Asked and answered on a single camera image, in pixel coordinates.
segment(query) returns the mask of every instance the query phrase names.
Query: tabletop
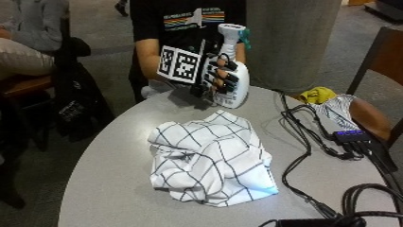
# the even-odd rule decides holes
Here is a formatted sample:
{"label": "tabletop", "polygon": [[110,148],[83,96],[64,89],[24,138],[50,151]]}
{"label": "tabletop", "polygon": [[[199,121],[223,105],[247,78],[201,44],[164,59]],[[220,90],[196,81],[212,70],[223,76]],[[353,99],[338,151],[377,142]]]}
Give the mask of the tabletop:
{"label": "tabletop", "polygon": [[[298,101],[288,97],[290,107]],[[259,201],[217,208],[172,199],[151,183],[154,154],[148,137],[168,121],[201,120],[219,110],[244,117],[252,124],[267,151],[273,155],[272,172],[280,193]],[[316,208],[288,189],[281,175],[305,146],[284,124],[279,93],[249,88],[239,109],[215,106],[193,97],[187,89],[160,94],[134,106],[107,126],[88,146],[66,188],[59,227],[75,226],[259,226],[269,219],[322,218]],[[318,131],[310,114],[300,113],[304,124]],[[338,126],[322,117],[329,131]],[[342,150],[332,142],[326,144]],[[342,212],[342,195],[360,183],[385,184],[368,159],[342,161],[330,157],[313,142],[313,155],[289,175],[289,183],[334,210]],[[365,192],[358,211],[396,211],[392,197]],[[394,218],[368,218],[368,226],[398,226]]]}

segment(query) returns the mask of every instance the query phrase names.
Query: wire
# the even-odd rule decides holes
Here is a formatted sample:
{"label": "wire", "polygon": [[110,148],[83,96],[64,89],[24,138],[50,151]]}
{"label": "wire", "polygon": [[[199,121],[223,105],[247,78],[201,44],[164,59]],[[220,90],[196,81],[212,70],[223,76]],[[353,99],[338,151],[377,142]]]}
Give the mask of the wire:
{"label": "wire", "polygon": [[280,94],[281,94],[283,105],[285,108],[285,111],[281,112],[281,114],[283,114],[285,120],[288,121],[288,123],[290,124],[290,126],[293,127],[296,133],[300,135],[302,142],[304,142],[304,146],[306,147],[305,153],[300,157],[297,157],[293,160],[293,162],[290,163],[290,165],[288,166],[288,168],[283,174],[283,182],[284,182],[285,186],[297,195],[300,195],[304,199],[306,199],[306,201],[316,207],[316,209],[320,211],[320,213],[326,218],[340,218],[342,215],[338,212],[336,212],[325,203],[317,201],[309,194],[306,194],[304,191],[301,191],[300,189],[297,189],[296,187],[293,187],[289,184],[288,175],[313,153],[312,152],[313,151],[312,143],[305,135],[305,132],[308,132],[312,135],[312,137],[317,140],[317,142],[321,143],[322,148],[328,148],[328,146],[324,144],[321,137],[312,130],[306,129],[306,127],[301,124],[300,120],[296,118],[296,116],[293,114],[294,111],[297,111],[302,108],[306,108],[306,105],[300,105],[300,106],[294,107],[293,109],[290,109],[290,107],[288,105],[285,94],[283,92]]}
{"label": "wire", "polygon": [[[400,192],[394,191],[393,189],[390,189],[389,187],[384,186],[380,183],[364,183],[364,184],[360,184],[360,185],[356,185],[356,186],[350,187],[346,190],[346,192],[344,193],[344,204],[342,204],[344,214],[340,214],[325,203],[317,201],[309,194],[306,194],[304,191],[301,191],[300,189],[297,189],[296,187],[293,187],[289,184],[288,175],[297,168],[297,166],[302,163],[302,161],[312,155],[312,151],[313,151],[313,147],[312,147],[310,141],[308,140],[305,132],[308,132],[310,134],[310,136],[314,138],[314,140],[320,143],[321,148],[325,150],[326,153],[329,152],[329,154],[332,156],[337,156],[338,158],[341,158],[344,160],[345,159],[360,160],[365,157],[365,154],[369,155],[370,152],[369,152],[368,148],[365,148],[361,143],[349,142],[349,143],[344,143],[344,146],[348,147],[348,150],[349,150],[348,153],[338,154],[337,151],[336,151],[337,153],[333,153],[333,151],[330,151],[332,148],[329,148],[324,144],[324,142],[321,140],[321,137],[310,129],[308,129],[302,125],[302,123],[300,122],[300,120],[294,116],[294,112],[297,110],[301,110],[302,108],[306,108],[308,106],[306,105],[300,105],[300,106],[294,107],[293,109],[290,109],[290,107],[288,105],[288,102],[287,102],[285,94],[280,91],[277,91],[277,92],[281,94],[281,101],[283,101],[283,105],[284,105],[284,108],[285,108],[285,111],[281,112],[281,115],[284,116],[285,120],[288,121],[288,123],[293,127],[296,133],[300,135],[300,137],[302,139],[302,142],[304,142],[304,146],[306,147],[305,153],[293,160],[293,162],[290,163],[290,165],[288,166],[288,168],[287,168],[287,170],[283,174],[283,182],[284,182],[285,186],[297,195],[300,195],[304,199],[306,199],[306,201],[316,207],[316,209],[320,211],[320,213],[324,215],[325,218],[336,219],[336,223],[334,223],[333,226],[338,226],[338,223],[346,224],[344,226],[350,226],[349,224],[352,224],[352,223],[357,223],[358,225],[356,225],[356,226],[366,226],[368,223],[366,223],[366,220],[362,217],[400,218],[400,221],[402,223],[403,214],[400,214],[400,213],[396,213],[396,212],[388,212],[388,211],[356,212],[358,198],[360,198],[362,192],[368,189],[381,190],[381,191],[389,193],[393,198],[396,198],[396,199],[398,199],[400,201],[403,202],[403,195]],[[267,221],[263,225],[260,225],[260,227],[264,227],[269,223],[273,223],[273,222],[279,223],[279,221],[276,219],[272,219],[272,220]]]}
{"label": "wire", "polygon": [[229,55],[228,55],[227,53],[223,53],[223,54],[219,56],[219,59],[223,59],[223,56],[225,56],[227,61],[229,61],[229,60],[231,60]]}
{"label": "wire", "polygon": [[[390,171],[389,166],[386,165],[386,163],[384,162],[384,160],[380,158],[377,152],[372,150],[370,144],[372,144],[370,141],[358,142],[358,145],[362,148],[362,152],[365,153],[365,155],[369,157],[370,161],[376,165],[376,167],[377,167],[377,169],[378,169],[378,171],[381,173],[381,176],[382,176],[382,178],[384,178],[384,180],[385,180],[385,182],[388,184],[388,187],[389,188],[394,188],[396,187],[397,190],[398,190],[398,193],[402,194],[403,191],[402,191],[402,187],[401,187],[401,185],[398,183],[398,180],[396,179],[396,176],[394,176],[393,172]],[[381,165],[385,167],[386,171],[380,166],[380,164],[376,162],[374,159],[378,160],[378,162],[381,163]],[[401,210],[401,205],[400,205],[400,202],[398,202],[398,198],[397,197],[392,197],[392,198],[393,198],[394,205],[397,207],[397,211],[401,212],[402,210]],[[402,218],[400,219],[400,222],[401,222],[401,226],[403,226],[403,219]]]}

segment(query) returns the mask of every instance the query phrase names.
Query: concrete pillar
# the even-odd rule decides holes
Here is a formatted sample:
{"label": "concrete pillar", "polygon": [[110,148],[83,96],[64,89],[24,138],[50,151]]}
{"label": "concrete pillar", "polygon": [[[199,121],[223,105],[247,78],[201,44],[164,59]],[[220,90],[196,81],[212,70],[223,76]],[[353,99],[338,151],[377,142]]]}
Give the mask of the concrete pillar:
{"label": "concrete pillar", "polygon": [[248,0],[252,78],[297,94],[318,78],[342,0]]}

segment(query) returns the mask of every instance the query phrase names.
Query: white cloth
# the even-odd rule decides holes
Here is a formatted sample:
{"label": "white cloth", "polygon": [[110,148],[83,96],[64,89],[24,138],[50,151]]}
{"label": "white cloth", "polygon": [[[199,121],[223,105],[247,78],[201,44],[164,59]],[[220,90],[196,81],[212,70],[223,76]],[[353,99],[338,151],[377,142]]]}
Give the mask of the white cloth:
{"label": "white cloth", "polygon": [[150,142],[154,187],[168,188],[176,200],[223,207],[279,193],[273,157],[247,119],[217,111],[204,120],[167,122]]}
{"label": "white cloth", "polygon": [[43,76],[55,70],[54,57],[13,40],[0,38],[0,79],[15,74]]}
{"label": "white cloth", "polygon": [[310,104],[317,112],[325,114],[346,131],[361,129],[354,123],[350,114],[350,104],[354,97],[353,95],[341,94],[321,105]]}

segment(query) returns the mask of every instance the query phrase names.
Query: grid pattern cloth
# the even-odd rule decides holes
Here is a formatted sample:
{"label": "grid pattern cloth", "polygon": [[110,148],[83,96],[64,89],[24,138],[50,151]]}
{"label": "grid pattern cloth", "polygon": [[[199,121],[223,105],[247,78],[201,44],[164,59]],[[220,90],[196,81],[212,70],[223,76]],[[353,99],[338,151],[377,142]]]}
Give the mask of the grid pattern cloth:
{"label": "grid pattern cloth", "polygon": [[167,122],[150,142],[154,187],[168,188],[176,200],[223,207],[279,193],[273,157],[247,119],[217,111],[204,120]]}
{"label": "grid pattern cloth", "polygon": [[346,131],[361,129],[350,115],[350,104],[354,97],[353,95],[341,94],[330,98],[321,105],[310,104],[317,112],[325,114]]}

